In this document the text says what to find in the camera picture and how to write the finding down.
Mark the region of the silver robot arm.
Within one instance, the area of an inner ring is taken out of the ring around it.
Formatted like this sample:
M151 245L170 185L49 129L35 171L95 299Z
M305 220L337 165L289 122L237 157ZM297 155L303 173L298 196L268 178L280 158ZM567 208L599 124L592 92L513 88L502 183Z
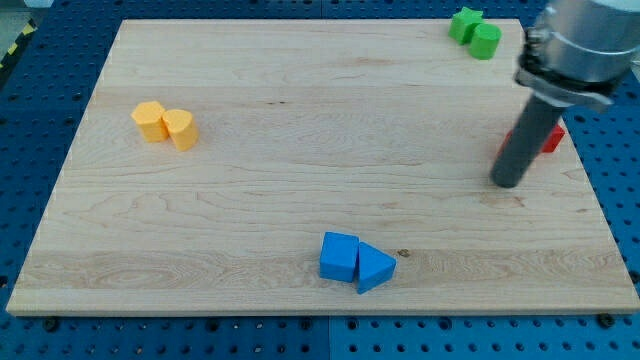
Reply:
M555 107L604 112L639 52L639 0L555 0L524 33L514 80Z

